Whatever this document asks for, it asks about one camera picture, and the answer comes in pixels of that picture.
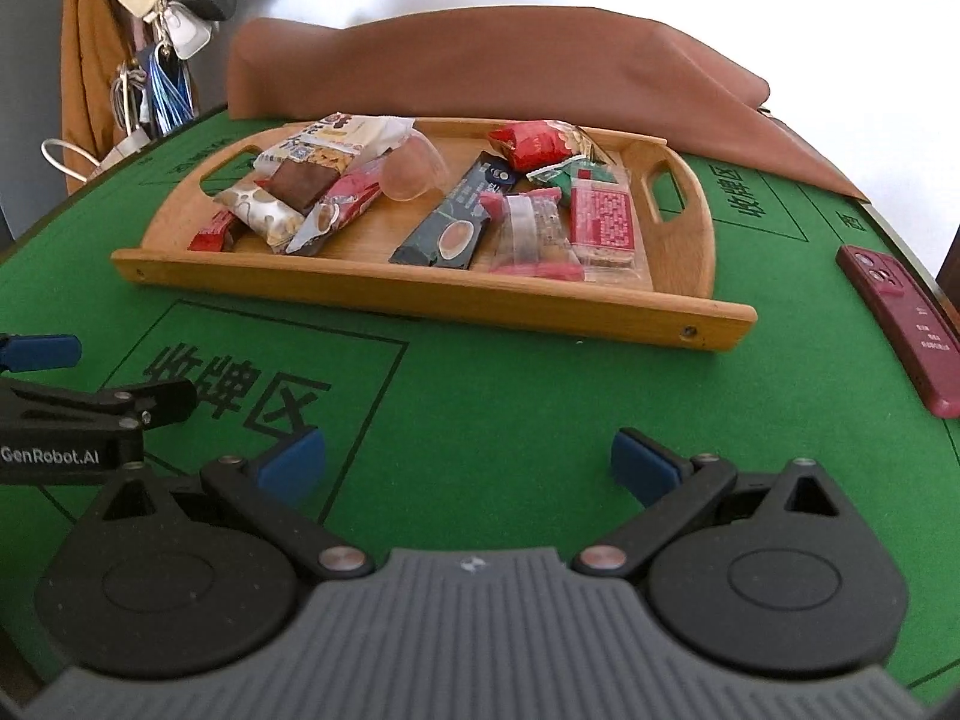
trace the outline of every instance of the green table surface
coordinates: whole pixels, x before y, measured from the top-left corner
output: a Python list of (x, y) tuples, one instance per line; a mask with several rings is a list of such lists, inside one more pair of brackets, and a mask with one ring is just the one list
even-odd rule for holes
[[(104, 177), (16, 247), (0, 266), (0, 330), (83, 342), (78, 367), (29, 378), (83, 391), (193, 378), (208, 400), (189, 422), (147, 433), (149, 458), (165, 474), (256, 454), (298, 420), (319, 425), (328, 473), (302, 510), (378, 560), (395, 546), (553, 545), (570, 557), (638, 511), (608, 473), (623, 425), (683, 455), (718, 452), (743, 470), (816, 458), (909, 583), (891, 673), (928, 702), (960, 680), (960, 431), (923, 408), (834, 262), (844, 242), (889, 250), (856, 204), (688, 155), (716, 222), (715, 296), (760, 316), (734, 351), (719, 354), (122, 280), (110, 252), (137, 246), (176, 183), (213, 151), (275, 124), (226, 114), (199, 122)], [(208, 189), (243, 169), (229, 167)], [(737, 184), (749, 197), (728, 194)], [(664, 215), (680, 210), (668, 177), (656, 196)], [(228, 370), (242, 373), (233, 399), (220, 394)], [(285, 412), (285, 396), (299, 413)], [(0, 488), (0, 623), (45, 679), (59, 664), (32, 591), (94, 493)]]

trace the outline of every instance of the blue cable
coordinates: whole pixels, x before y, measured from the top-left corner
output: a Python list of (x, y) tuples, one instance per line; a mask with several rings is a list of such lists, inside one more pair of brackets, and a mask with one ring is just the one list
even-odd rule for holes
[(154, 112), (160, 134), (166, 135), (194, 119), (193, 97), (190, 94), (190, 76), (184, 63), (176, 62), (176, 79), (163, 71), (160, 65), (160, 46), (150, 55), (147, 66)]

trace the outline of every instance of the clear plastic cup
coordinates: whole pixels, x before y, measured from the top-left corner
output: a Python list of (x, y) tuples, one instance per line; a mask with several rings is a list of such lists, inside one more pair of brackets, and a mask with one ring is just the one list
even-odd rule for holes
[(380, 189), (392, 200), (406, 202), (425, 191), (443, 189), (449, 170), (443, 156), (416, 129), (383, 161)]

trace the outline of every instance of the wooden tray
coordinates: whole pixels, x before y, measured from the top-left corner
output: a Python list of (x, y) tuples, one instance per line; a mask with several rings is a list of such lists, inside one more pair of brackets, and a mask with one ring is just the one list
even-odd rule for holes
[[(493, 119), (418, 119), (459, 177), (491, 148)], [(711, 300), (713, 221), (696, 175), (666, 141), (587, 129), (630, 172), (637, 221), (654, 292), (486, 272), (496, 247), (486, 234), (468, 271), (392, 265), (392, 252), (443, 196), (431, 191), (406, 203), (378, 199), (330, 240), (317, 257), (270, 253), (253, 234), (233, 252), (189, 251), (195, 233), (221, 208), (200, 182), (238, 154), (258, 153), (302, 124), (260, 132), (208, 157), (176, 186), (152, 219), (139, 248), (113, 252), (123, 278), (186, 290), (319, 303), (366, 311), (449, 319), (618, 341), (725, 350), (757, 321), (750, 306)], [(651, 189), (672, 173), (685, 208), (663, 220)]]

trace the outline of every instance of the brown cloth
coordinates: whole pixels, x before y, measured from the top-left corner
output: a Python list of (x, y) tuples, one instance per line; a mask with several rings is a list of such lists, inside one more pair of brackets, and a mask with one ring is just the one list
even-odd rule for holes
[[(61, 28), (62, 135), (67, 143), (97, 159), (122, 140), (110, 108), (110, 83), (117, 68), (131, 59), (127, 30), (112, 0), (64, 0)], [(64, 149), (64, 165), (89, 175), (93, 165)], [(67, 191), (83, 186), (66, 179)]]
[(664, 23), (579, 7), (442, 10), (348, 29), (258, 19), (238, 30), (227, 65), (234, 119), (561, 119), (864, 199), (757, 111), (769, 95), (765, 80)]

